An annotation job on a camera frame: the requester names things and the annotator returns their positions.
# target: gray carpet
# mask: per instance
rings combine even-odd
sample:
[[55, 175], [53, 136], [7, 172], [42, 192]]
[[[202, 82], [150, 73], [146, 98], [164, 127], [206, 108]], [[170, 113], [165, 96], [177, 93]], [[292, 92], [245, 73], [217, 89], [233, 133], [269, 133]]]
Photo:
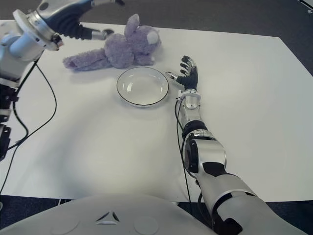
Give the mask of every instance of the gray carpet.
[[[12, 12], [35, 9], [40, 0], [0, 0], [0, 19], [12, 19]], [[127, 5], [100, 6], [82, 21], [125, 24], [138, 13], [144, 24], [155, 27], [184, 28], [257, 34], [280, 37], [313, 74], [313, 14], [297, 0], [125, 0]], [[2, 196], [0, 228], [51, 208], [54, 199]], [[187, 210], [187, 204], [180, 204]], [[313, 201], [269, 203], [283, 219], [313, 234]], [[194, 216], [201, 220], [194, 205]]]

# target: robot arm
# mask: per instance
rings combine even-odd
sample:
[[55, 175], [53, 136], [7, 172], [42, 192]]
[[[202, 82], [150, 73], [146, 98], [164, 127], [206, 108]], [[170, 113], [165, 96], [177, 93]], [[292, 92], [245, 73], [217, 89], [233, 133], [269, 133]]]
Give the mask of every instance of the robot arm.
[[185, 87], [179, 92], [185, 168], [197, 178], [214, 231], [220, 235], [304, 235], [277, 216], [238, 176], [226, 172], [225, 150], [200, 116], [197, 67], [187, 56], [182, 61], [183, 76], [167, 75]]
[[[43, 0], [32, 13], [16, 10], [15, 21], [0, 25], [0, 123], [10, 117], [10, 105], [17, 101], [20, 78], [29, 63], [38, 60], [45, 49], [59, 50], [59, 36], [76, 39], [105, 40], [113, 33], [85, 28], [79, 18], [95, 6], [122, 0]], [[11, 129], [0, 125], [0, 161], [5, 157]]]

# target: wire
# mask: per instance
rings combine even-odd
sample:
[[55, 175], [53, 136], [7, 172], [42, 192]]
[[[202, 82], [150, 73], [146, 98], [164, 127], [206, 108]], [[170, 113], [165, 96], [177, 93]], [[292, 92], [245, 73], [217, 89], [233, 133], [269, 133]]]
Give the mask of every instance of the wire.
[[[36, 60], [36, 61], [34, 62], [34, 64], [32, 65], [32, 67], [29, 69], [28, 73], [26, 74], [25, 78], [24, 78], [23, 81], [21, 82], [20, 86], [19, 86], [18, 89], [16, 90], [16, 93], [15, 93], [16, 97], [17, 97], [18, 94], [20, 93], [20, 91], [21, 91], [21, 89], [22, 89], [24, 83], [26, 82], [26, 80], [28, 79], [28, 77], [30, 76], [30, 74], [33, 72], [35, 66], [37, 65], [38, 60]], [[23, 141], [25, 138], [27, 138], [28, 133], [29, 133], [29, 130], [28, 130], [27, 126], [26, 126], [26, 125], [24, 124], [24, 122], [20, 119], [20, 117], [19, 117], [19, 115], [18, 115], [18, 113], [17, 113], [17, 111], [16, 111], [16, 106], [15, 106], [16, 102], [17, 102], [17, 101], [13, 101], [13, 104], [12, 104], [13, 113], [14, 113], [16, 119], [18, 120], [18, 122], [19, 122], [19, 123], [22, 125], [22, 127], [24, 128], [24, 130], [25, 130], [25, 136], [24, 136], [23, 138], [21, 138], [19, 141], [17, 141], [16, 144], [14, 144], [13, 146], [9, 147], [7, 150], [10, 150], [10, 149], [12, 149], [12, 148], [18, 146], [21, 141]]]
[[[178, 105], [178, 101], [176, 101], [176, 104], [175, 104], [175, 111], [177, 110], [177, 105]], [[180, 121], [179, 121], [179, 113], [177, 115], [177, 113], [175, 112], [175, 117], [176, 117], [176, 121], [177, 123], [181, 125]], [[181, 157], [181, 161], [183, 162], [183, 166], [184, 166], [184, 169], [187, 171], [188, 175], [190, 175], [190, 177], [196, 179], [196, 177], [194, 175], [192, 175], [188, 169], [186, 169], [185, 167], [185, 161], [183, 159], [183, 150], [184, 150], [184, 145], [185, 145], [185, 139], [182, 140], [182, 145], [180, 146], [180, 142], [179, 142], [179, 134], [178, 134], [178, 127], [176, 127], [176, 131], [177, 131], [177, 140], [178, 140], [178, 146], [179, 146], [179, 152], [180, 152], [180, 157]]]
[[204, 219], [205, 223], [206, 223], [206, 226], [208, 226], [209, 228], [212, 228], [212, 222], [210, 222], [209, 220], [206, 219], [206, 216], [204, 216], [204, 213], [201, 209], [201, 199], [202, 199], [202, 192], [200, 193], [199, 197], [198, 197], [198, 209], [200, 211], [200, 214], [202, 216], [202, 218]]
[[10, 161], [10, 165], [9, 165], [9, 168], [8, 168], [8, 172], [6, 173], [6, 176], [5, 176], [3, 185], [2, 185], [1, 190], [0, 190], [0, 195], [1, 195], [2, 190], [3, 190], [3, 188], [4, 188], [5, 182], [6, 182], [7, 178], [8, 178], [8, 176], [9, 176], [9, 172], [10, 172], [10, 169], [11, 169], [11, 166], [12, 166], [12, 162], [13, 162], [13, 159], [14, 159], [14, 156], [15, 156], [15, 153], [16, 153], [16, 150], [18, 150], [19, 147], [20, 147], [20, 145], [18, 145], [18, 146], [15, 148], [14, 152], [13, 152], [13, 155], [12, 155], [12, 158], [11, 158], [11, 161]]
[[57, 99], [56, 99], [54, 90], [53, 90], [51, 84], [49, 83], [48, 79], [46, 78], [45, 74], [44, 74], [44, 73], [42, 72], [42, 70], [39, 68], [37, 62], [38, 62], [38, 61], [35, 61], [34, 65], [32, 66], [32, 68], [31, 68], [29, 71], [33, 71], [33, 67], [36, 66], [37, 69], [39, 70], [39, 72], [40, 72], [40, 73], [42, 74], [42, 76], [44, 77], [45, 81], [47, 82], [47, 84], [48, 84], [48, 86], [50, 87], [51, 92], [52, 92], [52, 94], [53, 94], [53, 98], [54, 98], [54, 102], [55, 102], [54, 111], [53, 111], [53, 114], [51, 115], [51, 117], [49, 118], [48, 121], [46, 121], [44, 124], [42, 124], [40, 127], [38, 127], [38, 128], [37, 128], [35, 131], [33, 131], [31, 134], [25, 136], [24, 138], [22, 138], [21, 140], [19, 140], [15, 145], [13, 145], [13, 146], [11, 146], [11, 147], [9, 148], [9, 149], [11, 149], [11, 148], [14, 148], [14, 147], [16, 146], [16, 148], [15, 148], [15, 150], [14, 150], [14, 152], [13, 152], [12, 158], [11, 158], [11, 162], [10, 162], [10, 165], [9, 165], [9, 168], [8, 168], [8, 172], [7, 172], [7, 174], [6, 174], [6, 177], [5, 177], [5, 179], [4, 179], [3, 185], [2, 185], [1, 190], [0, 190], [0, 195], [1, 195], [2, 190], [3, 190], [3, 188], [4, 188], [5, 182], [6, 182], [7, 178], [8, 178], [8, 175], [9, 175], [9, 172], [10, 172], [10, 169], [11, 169], [11, 165], [12, 165], [12, 162], [13, 162], [13, 159], [14, 159], [14, 156], [15, 156], [15, 153], [16, 153], [16, 151], [18, 150], [18, 148], [19, 148], [29, 137], [31, 137], [33, 134], [35, 134], [37, 131], [39, 131], [41, 128], [43, 128], [45, 125], [47, 125], [47, 124], [53, 119], [53, 117], [55, 116], [55, 113], [56, 113], [56, 111], [57, 111], [58, 103], [57, 103]]
[[58, 102], [57, 102], [57, 98], [55, 96], [55, 93], [54, 93], [54, 90], [51, 86], [51, 84], [49, 83], [47, 77], [45, 76], [45, 74], [43, 73], [43, 71], [40, 69], [40, 67], [38, 66], [38, 64], [35, 62], [34, 64], [37, 69], [39, 70], [39, 72], [42, 74], [42, 76], [44, 77], [45, 81], [47, 82], [48, 86], [50, 87], [50, 90], [53, 94], [53, 98], [54, 98], [54, 103], [55, 103], [55, 107], [54, 107], [54, 111], [53, 111], [53, 114], [51, 115], [51, 117], [48, 119], [48, 121], [46, 121], [44, 124], [42, 124], [40, 127], [38, 127], [35, 131], [33, 131], [31, 134], [23, 137], [22, 139], [20, 139], [19, 141], [17, 141], [17, 143], [11, 147], [8, 148], [8, 150], [14, 148], [15, 146], [18, 146], [20, 144], [22, 144], [25, 140], [27, 140], [29, 137], [31, 137], [33, 134], [35, 134], [37, 131], [39, 131], [41, 128], [43, 128], [45, 125], [47, 125], [55, 116], [55, 113], [57, 111], [57, 106], [58, 106]]
[[181, 156], [181, 163], [182, 163], [182, 167], [183, 167], [183, 169], [184, 169], [184, 176], [185, 176], [185, 182], [186, 182], [187, 193], [188, 193], [188, 200], [189, 200], [189, 211], [190, 211], [190, 214], [192, 214], [192, 205], [191, 205], [191, 198], [190, 198], [189, 185], [188, 185], [188, 181], [187, 181], [187, 175], [186, 175], [186, 169], [185, 169], [184, 160], [183, 160], [183, 157], [182, 157], [182, 150], [181, 150], [181, 148], [180, 148], [180, 143], [179, 143], [178, 124], [180, 124], [180, 122], [179, 122], [179, 119], [178, 119], [179, 116], [177, 115], [177, 104], [178, 104], [178, 100], [176, 101], [176, 104], [175, 104], [175, 117], [176, 117], [177, 140], [178, 140], [179, 152], [180, 152], [180, 156]]
[[178, 112], [178, 114], [177, 114], [177, 104], [178, 104], [178, 100], [176, 100], [176, 103], [175, 103], [175, 117], [176, 117], [176, 121], [178, 122], [178, 124], [179, 124], [181, 130], [183, 131], [184, 128], [182, 127], [182, 125], [181, 125], [181, 123], [180, 123], [180, 121], [179, 121], [179, 119], [178, 119], [179, 112]]

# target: white table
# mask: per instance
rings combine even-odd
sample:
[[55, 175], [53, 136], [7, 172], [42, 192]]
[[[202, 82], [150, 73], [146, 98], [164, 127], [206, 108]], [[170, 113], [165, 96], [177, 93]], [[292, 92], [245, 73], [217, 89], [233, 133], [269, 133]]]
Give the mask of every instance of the white table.
[[[313, 78], [284, 43], [275, 37], [166, 28], [160, 36], [153, 68], [179, 71], [183, 55], [199, 67], [201, 114], [226, 148], [227, 171], [265, 201], [312, 200]], [[132, 107], [116, 91], [123, 70], [73, 73], [63, 67], [64, 57], [103, 42], [64, 42], [39, 62], [57, 95], [57, 114], [19, 148], [3, 194], [73, 199], [134, 192], [187, 201], [173, 113], [179, 87], [170, 81], [162, 106]], [[18, 113], [34, 130], [53, 107], [35, 69], [20, 93]], [[7, 125], [12, 143], [24, 135], [13, 116]], [[0, 163], [0, 184], [11, 156], [12, 151]], [[192, 179], [190, 185], [196, 201], [198, 186]]]

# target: purple stuffed bunny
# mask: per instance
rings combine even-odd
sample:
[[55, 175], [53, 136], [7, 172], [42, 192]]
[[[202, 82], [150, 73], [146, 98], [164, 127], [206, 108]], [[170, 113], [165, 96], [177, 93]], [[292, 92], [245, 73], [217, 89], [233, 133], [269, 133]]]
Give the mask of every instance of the purple stuffed bunny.
[[158, 32], [151, 26], [139, 26], [139, 16], [128, 19], [124, 35], [116, 33], [105, 42], [104, 48], [91, 50], [63, 60], [66, 68], [89, 71], [100, 68], [127, 68], [138, 65], [153, 65], [152, 53], [161, 45]]

